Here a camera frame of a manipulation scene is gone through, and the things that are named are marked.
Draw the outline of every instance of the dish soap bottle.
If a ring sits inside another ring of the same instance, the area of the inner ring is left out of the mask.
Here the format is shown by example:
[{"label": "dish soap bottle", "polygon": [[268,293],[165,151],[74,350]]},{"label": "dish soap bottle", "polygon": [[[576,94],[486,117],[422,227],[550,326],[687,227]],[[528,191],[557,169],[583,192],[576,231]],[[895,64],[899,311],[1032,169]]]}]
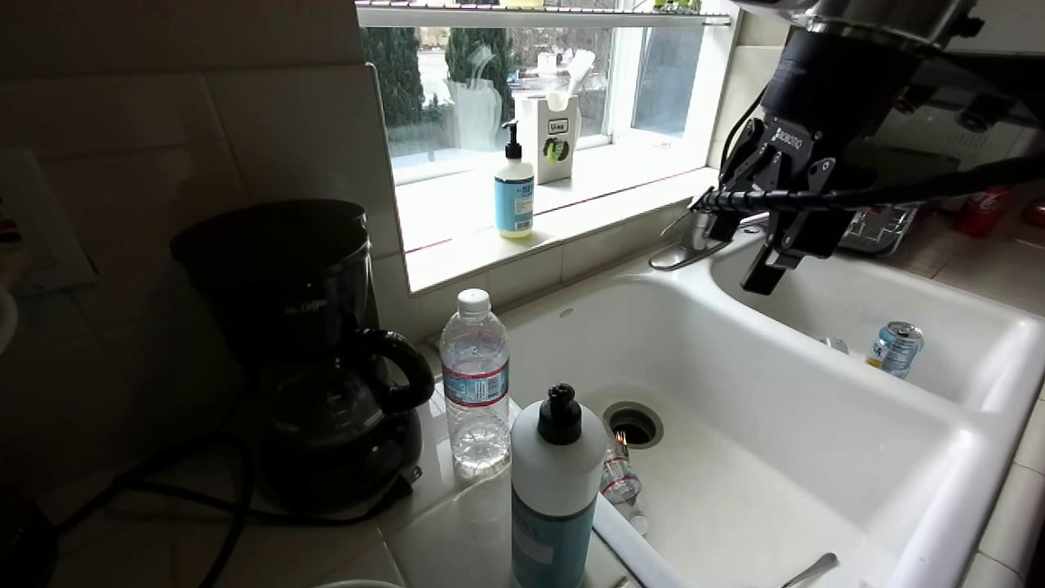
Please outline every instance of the dish soap bottle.
[{"label": "dish soap bottle", "polygon": [[590,512],[612,438],[557,387],[512,421],[512,576],[521,588],[586,582]]},{"label": "dish soap bottle", "polygon": [[508,165],[495,176],[496,191],[496,230],[510,241],[533,237],[533,168],[522,165],[522,144],[516,136],[516,121],[510,128],[510,144],[503,147]]}]

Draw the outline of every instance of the sink drain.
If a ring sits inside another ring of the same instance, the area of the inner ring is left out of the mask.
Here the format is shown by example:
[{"label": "sink drain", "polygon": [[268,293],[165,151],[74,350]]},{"label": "sink drain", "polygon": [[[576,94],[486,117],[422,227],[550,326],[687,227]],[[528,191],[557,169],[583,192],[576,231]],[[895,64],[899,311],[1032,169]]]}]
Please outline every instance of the sink drain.
[{"label": "sink drain", "polygon": [[663,438],[657,411],[637,401],[616,401],[603,411],[608,427],[626,436],[626,447],[652,447]]}]

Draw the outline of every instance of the label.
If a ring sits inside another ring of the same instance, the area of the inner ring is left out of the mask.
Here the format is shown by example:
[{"label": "label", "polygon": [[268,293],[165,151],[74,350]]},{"label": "label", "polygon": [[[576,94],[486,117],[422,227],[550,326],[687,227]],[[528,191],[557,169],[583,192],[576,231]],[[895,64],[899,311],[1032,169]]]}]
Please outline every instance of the label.
[{"label": "label", "polygon": [[595,500],[563,521],[538,516],[512,496],[512,576],[522,588],[586,582]]},{"label": "label", "polygon": [[446,366],[446,391],[459,406],[496,406],[510,391],[510,362],[479,377],[462,377]]},{"label": "label", "polygon": [[533,227],[533,181],[496,176],[496,230],[528,231],[528,227]]}]

